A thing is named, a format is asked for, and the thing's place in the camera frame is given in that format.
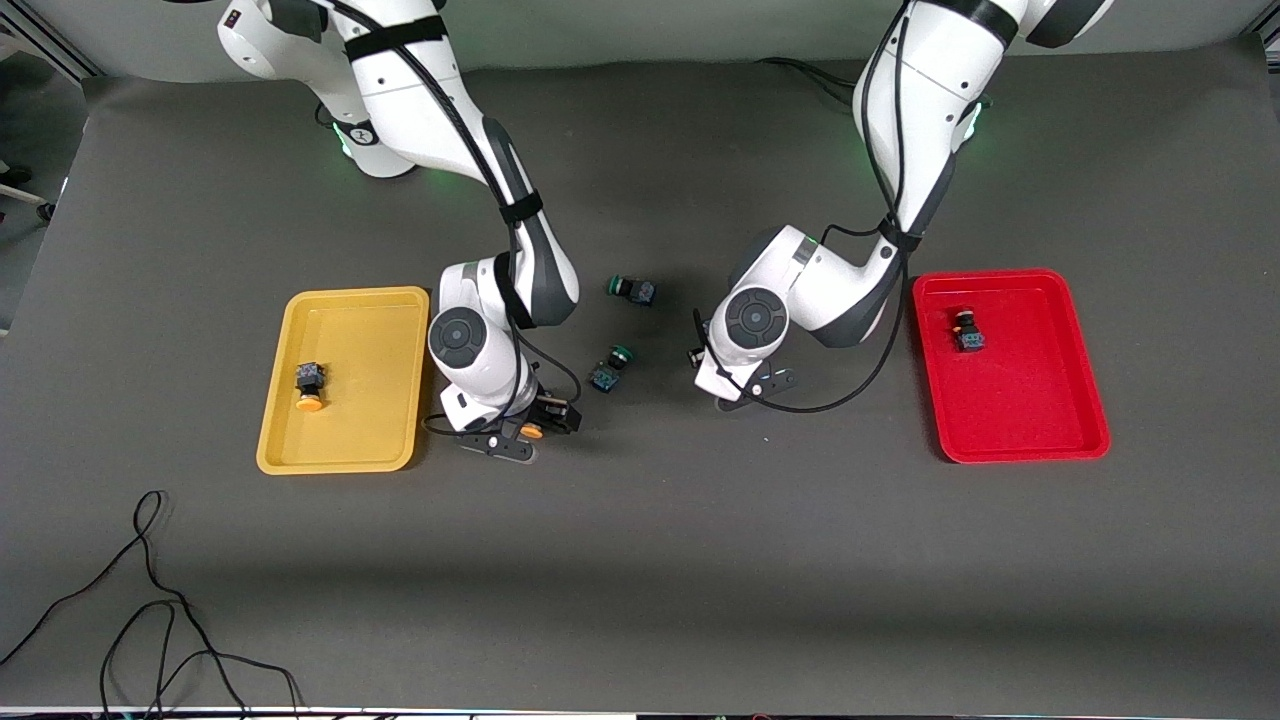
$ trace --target white wall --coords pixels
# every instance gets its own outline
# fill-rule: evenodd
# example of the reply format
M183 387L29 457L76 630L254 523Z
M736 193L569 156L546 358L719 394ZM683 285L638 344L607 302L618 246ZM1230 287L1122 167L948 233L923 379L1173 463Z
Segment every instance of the white wall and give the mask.
M27 0L111 74L242 79L214 33L224 3ZM1073 53L1176 50L1239 32L1268 0L1117 0ZM618 60L865 58L897 0L452 0L460 63L566 67ZM1016 53L1038 49L1024 44Z

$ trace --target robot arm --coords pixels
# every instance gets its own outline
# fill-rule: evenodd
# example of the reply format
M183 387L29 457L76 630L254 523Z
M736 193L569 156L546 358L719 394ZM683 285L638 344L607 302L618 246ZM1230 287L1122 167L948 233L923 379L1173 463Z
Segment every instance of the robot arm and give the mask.
M378 141L347 59L320 44L328 22L328 12L310 0L232 0L218 20L218 38L244 72L310 87L364 173L376 178L407 173L413 163Z
M1057 47L1092 27L1111 3L905 1L854 90L858 131L891 208L870 258L852 265L790 225L758 236L712 315L696 384L739 400L791 320L827 347L863 342L904 254L915 250L946 195L956 152L982 110L978 99L1009 44L1020 32Z
M507 131L476 108L462 85L436 5L431 0L348 0L344 5L338 8L335 26L383 141L417 165L490 184L511 232L512 251L453 265L440 278L438 314L428 337L433 359L452 382L440 393L445 415L460 432L489 428L499 415L524 416L543 396L511 323L534 328L564 322L579 297L573 265L552 232ZM361 14L385 29L365 27ZM451 109L390 51L399 45L448 95ZM460 137L458 124L476 152Z

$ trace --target circular gray joint cap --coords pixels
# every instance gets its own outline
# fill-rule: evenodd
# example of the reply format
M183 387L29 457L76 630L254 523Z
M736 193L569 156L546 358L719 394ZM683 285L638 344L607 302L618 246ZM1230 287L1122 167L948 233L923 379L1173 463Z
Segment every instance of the circular gray joint cap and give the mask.
M787 311L782 299L764 290L744 290L728 301L724 311L728 338L744 350L765 347L787 329Z
M431 355L454 370L476 361L486 337L484 318L470 307L451 307L431 323Z

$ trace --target gray table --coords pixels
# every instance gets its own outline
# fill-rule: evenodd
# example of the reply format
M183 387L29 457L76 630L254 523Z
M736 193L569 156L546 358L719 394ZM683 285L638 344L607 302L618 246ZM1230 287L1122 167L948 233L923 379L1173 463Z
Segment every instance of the gray table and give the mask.
M723 416L692 388L689 309L714 306L756 231L882 213L850 118L804 78L476 73L586 288L536 341L580 372L616 342L639 360L534 466L422 438L401 473L294 479L253 464L285 301L429 287L504 247L492 200L442 173L361 177L296 85L100 86L0 346L0 644L165 488L164 578L316 706L1274 717L1263 72L1256 38L1000 72L913 272L1061 272L1115 436L1097 462L1010 466L938 457L914 341L824 416ZM660 283L660 305L605 297L616 272ZM809 384L788 400L849 387L881 340L824 352L794 333L781 357ZM140 561L0 671L3 703L96 702L102 651L154 597ZM131 700L159 633L122 651ZM236 679L285 702L274 676ZM227 703L207 669L189 691Z

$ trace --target green light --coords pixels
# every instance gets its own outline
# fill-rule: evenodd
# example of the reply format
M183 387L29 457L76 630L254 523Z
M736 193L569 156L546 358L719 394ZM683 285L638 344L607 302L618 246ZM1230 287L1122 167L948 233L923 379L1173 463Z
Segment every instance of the green light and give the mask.
M974 109L973 109L973 118L969 119L969 129L964 131L964 138L965 138L965 141L968 141L970 137L973 137L973 133L977 132L977 129L978 129L978 115L980 115L980 114L982 114L982 102L978 102L978 105L975 105Z
M333 133L338 136L338 142L342 143L342 154L351 158L351 147L347 147L347 136L342 135L342 131L338 129L338 123L333 124Z

